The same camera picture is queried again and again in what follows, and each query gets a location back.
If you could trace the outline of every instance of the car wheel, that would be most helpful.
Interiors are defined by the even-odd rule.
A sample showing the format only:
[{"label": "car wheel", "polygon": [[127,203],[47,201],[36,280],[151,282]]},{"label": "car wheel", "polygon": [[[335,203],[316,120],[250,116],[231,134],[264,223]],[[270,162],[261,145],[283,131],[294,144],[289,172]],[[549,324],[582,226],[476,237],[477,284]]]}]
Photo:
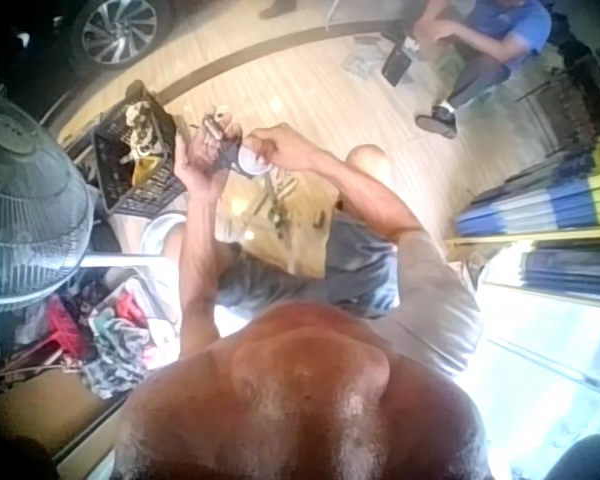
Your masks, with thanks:
[{"label": "car wheel", "polygon": [[169,0],[89,0],[71,28],[80,66],[125,68],[154,50],[171,29]]}]

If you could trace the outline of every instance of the fan grille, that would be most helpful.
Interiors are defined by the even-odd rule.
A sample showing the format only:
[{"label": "fan grille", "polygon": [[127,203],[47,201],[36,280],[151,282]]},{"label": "fan grille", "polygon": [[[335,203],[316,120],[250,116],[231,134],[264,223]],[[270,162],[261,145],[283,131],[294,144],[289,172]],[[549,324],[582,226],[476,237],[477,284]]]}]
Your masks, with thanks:
[{"label": "fan grille", "polygon": [[91,225],[80,173],[40,126],[0,98],[0,305],[35,301],[68,279]]}]

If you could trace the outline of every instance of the fan pole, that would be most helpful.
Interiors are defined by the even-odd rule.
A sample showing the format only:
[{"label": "fan pole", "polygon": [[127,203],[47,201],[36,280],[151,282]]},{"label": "fan pole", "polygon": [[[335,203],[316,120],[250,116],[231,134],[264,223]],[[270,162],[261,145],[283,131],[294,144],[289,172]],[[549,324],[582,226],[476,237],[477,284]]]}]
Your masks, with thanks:
[{"label": "fan pole", "polygon": [[161,255],[132,253],[89,253],[82,258],[80,267],[161,267],[169,260]]}]

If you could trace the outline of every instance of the wooden floor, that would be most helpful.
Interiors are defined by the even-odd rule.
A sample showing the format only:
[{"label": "wooden floor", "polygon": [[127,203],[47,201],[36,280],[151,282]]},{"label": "wooden floor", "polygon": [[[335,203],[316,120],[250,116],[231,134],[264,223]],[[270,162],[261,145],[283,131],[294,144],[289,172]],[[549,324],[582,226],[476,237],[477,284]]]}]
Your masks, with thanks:
[{"label": "wooden floor", "polygon": [[[334,23],[393,18],[399,0],[382,0],[383,8],[367,0],[342,2]],[[316,27],[324,27],[329,1],[300,0],[296,12],[262,21],[258,12],[270,0],[184,0],[177,2],[173,32],[155,52],[115,74],[103,75],[76,99],[80,107],[59,129],[64,143],[101,112],[124,98],[125,89],[141,79],[152,92],[222,57],[257,43]]]},{"label": "wooden floor", "polygon": [[[388,54],[391,45],[380,47]],[[453,215],[476,194],[543,158],[530,113],[514,101],[519,90],[528,88],[524,77],[461,111],[460,134],[451,141],[418,129],[414,115],[444,97],[452,77],[432,63],[417,61],[409,71],[412,82],[393,88],[380,73],[381,62],[366,79],[343,69],[355,48],[353,38],[340,38],[269,55],[194,88],[166,109],[194,123],[209,105],[222,106],[245,132],[284,121],[341,159],[356,145],[377,144],[391,158],[397,192],[439,241],[451,234]],[[320,210],[330,214],[336,192],[313,175],[302,175],[300,182],[288,198],[297,270],[319,276],[326,230],[312,224]],[[257,180],[232,174],[223,211],[230,214],[232,206],[249,204],[262,189]],[[174,207],[184,205],[180,200]],[[133,251],[144,222],[118,217],[115,223],[126,237],[123,246]],[[258,226],[267,227],[266,219],[256,222],[255,239],[245,243],[247,248],[284,264],[287,248],[270,229]]]}]

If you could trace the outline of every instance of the gray shorts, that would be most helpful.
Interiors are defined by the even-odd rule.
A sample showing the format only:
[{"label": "gray shorts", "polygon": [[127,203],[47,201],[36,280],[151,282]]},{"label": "gray shorts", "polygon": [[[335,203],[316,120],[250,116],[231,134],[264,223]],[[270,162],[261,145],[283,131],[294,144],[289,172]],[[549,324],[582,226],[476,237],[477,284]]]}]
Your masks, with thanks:
[{"label": "gray shorts", "polygon": [[340,210],[334,210],[322,279],[291,275],[236,248],[240,255],[220,278],[217,303],[245,318],[278,301],[302,299],[375,319],[384,316],[398,296],[394,244]]}]

